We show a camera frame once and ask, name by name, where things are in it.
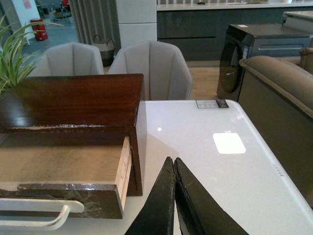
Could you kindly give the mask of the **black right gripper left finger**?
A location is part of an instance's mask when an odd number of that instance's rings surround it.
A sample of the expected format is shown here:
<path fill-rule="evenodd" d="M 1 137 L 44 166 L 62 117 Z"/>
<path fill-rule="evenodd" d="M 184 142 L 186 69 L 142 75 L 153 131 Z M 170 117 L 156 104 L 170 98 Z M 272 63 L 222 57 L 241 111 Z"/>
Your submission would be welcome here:
<path fill-rule="evenodd" d="M 175 213 L 174 164 L 167 157 L 147 200 L 132 222 L 127 235 L 172 235 Z"/>

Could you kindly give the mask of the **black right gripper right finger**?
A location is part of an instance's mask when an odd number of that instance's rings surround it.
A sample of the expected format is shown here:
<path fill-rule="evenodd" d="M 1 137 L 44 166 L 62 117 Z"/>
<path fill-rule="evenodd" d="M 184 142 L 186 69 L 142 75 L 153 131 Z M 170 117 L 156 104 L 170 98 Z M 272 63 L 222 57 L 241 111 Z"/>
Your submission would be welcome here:
<path fill-rule="evenodd" d="M 175 201 L 182 235 L 246 235 L 180 158 L 174 162 Z"/>

